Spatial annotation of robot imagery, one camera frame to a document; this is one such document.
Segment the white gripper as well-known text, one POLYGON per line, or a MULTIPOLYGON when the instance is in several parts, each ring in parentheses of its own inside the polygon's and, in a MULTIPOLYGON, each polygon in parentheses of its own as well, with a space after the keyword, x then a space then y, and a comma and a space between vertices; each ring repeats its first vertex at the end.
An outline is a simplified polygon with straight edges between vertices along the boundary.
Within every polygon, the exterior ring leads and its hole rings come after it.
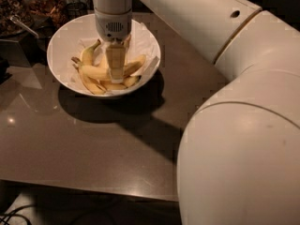
POLYGON ((122 42, 131 32, 132 12, 109 14, 95 10, 96 29, 105 41, 113 41, 106 49, 106 58, 112 83, 124 80, 126 48, 122 42))

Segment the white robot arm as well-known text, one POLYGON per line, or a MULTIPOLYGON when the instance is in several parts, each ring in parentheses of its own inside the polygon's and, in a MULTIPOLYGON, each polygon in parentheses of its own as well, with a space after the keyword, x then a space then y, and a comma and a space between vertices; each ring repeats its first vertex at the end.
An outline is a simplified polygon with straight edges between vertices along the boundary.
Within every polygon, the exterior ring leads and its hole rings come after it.
MULTIPOLYGON (((140 0, 228 84, 194 113, 177 159, 183 225, 300 225, 299 34, 247 0, 140 0)), ((94 0, 96 25, 132 0, 94 0)))

